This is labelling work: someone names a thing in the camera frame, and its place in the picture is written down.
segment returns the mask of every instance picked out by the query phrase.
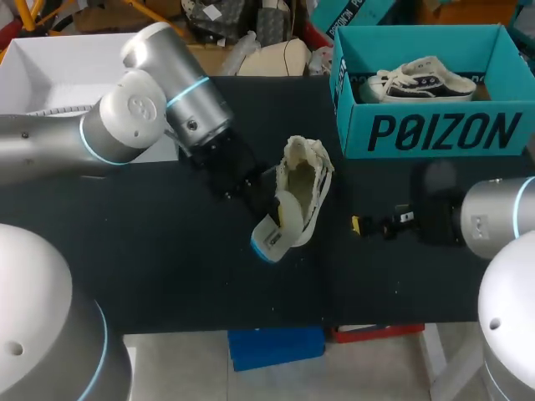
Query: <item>teal shoe box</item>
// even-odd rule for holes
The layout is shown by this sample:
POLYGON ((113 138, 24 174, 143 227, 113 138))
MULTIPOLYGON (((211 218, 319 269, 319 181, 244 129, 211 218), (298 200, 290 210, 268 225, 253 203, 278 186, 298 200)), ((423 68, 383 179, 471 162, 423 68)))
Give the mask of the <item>teal shoe box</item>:
POLYGON ((395 0, 321 0, 312 13, 316 28, 334 40, 338 27, 377 25, 395 0))
POLYGON ((535 133, 535 78, 500 25, 342 27, 331 94, 349 159, 520 155, 535 133), (490 100, 359 104, 353 86, 379 69, 437 56, 485 85, 490 100))

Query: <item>screw hole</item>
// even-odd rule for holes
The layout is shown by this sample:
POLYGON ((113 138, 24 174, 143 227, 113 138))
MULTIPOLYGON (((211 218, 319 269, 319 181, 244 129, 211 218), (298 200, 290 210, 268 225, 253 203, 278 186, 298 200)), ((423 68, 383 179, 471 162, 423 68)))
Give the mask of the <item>screw hole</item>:
POLYGON ((491 320, 491 324, 489 325, 489 327, 491 328, 491 330, 496 330, 496 329, 499 328, 501 325, 502 325, 502 321, 501 321, 500 319, 498 319, 497 317, 494 317, 494 318, 491 320))
POLYGON ((15 341, 8 341, 5 343, 4 350, 8 355, 12 355, 14 357, 20 357, 24 352, 22 344, 15 341))
POLYGON ((197 125, 197 122, 194 121, 194 120, 190 120, 187 122, 187 128, 190 130, 190 131, 195 131, 197 129, 198 125, 197 125))

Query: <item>cardboard box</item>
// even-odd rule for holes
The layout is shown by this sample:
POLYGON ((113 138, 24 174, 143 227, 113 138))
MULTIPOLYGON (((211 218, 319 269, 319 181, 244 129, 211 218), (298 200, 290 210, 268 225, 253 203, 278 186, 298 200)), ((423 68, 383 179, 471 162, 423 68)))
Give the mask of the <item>cardboard box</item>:
POLYGON ((312 23, 334 40, 338 27, 376 25, 395 0, 323 0, 312 13, 312 23))
POLYGON ((417 23, 422 25, 508 25, 517 0, 419 0, 417 23))
MULTIPOLYGON (((26 114, 92 105, 125 73, 120 50, 133 33, 21 38, 0 64, 0 114, 26 114)), ((192 52, 210 73, 226 51, 195 45, 192 52)), ((163 137, 136 162, 176 160, 174 142, 163 137)))
POLYGON ((340 28, 330 86, 350 159, 520 155, 535 131, 535 78, 499 25, 340 28), (490 99, 357 103, 352 84, 428 55, 478 82, 490 99))

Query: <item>white sneaker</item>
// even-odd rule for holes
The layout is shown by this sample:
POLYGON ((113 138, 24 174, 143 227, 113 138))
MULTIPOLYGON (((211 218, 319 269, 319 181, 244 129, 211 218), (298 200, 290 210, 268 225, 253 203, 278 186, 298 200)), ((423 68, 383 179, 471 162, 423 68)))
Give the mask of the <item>white sneaker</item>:
POLYGON ((254 229, 251 245, 265 261, 279 261, 293 246, 306 244, 329 192, 334 167, 320 140, 293 136, 277 167, 278 226, 266 216, 254 229))
POLYGON ((306 244, 316 227, 319 209, 329 192, 334 167, 321 140, 292 136, 277 167, 277 192, 285 190, 301 205, 303 234, 293 244, 306 244))
POLYGON ((360 86, 365 103, 469 102, 476 84, 448 71, 435 56, 380 70, 360 86))

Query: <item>black table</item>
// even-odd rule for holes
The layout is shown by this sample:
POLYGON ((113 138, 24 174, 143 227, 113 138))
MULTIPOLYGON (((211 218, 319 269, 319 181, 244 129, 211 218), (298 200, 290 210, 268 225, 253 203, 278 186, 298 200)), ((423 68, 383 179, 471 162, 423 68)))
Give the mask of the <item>black table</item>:
MULTIPOLYGON (((487 262, 410 234, 363 240, 352 213, 407 202, 417 160, 344 160, 328 80, 216 79, 236 127, 276 164, 291 135, 321 139, 337 169, 313 239, 276 265, 249 245, 255 221, 216 202, 176 162, 103 180, 54 178, 0 190, 0 221, 48 239, 121 333, 476 320, 487 262)), ((527 156, 454 160, 461 183, 529 175, 527 156)))

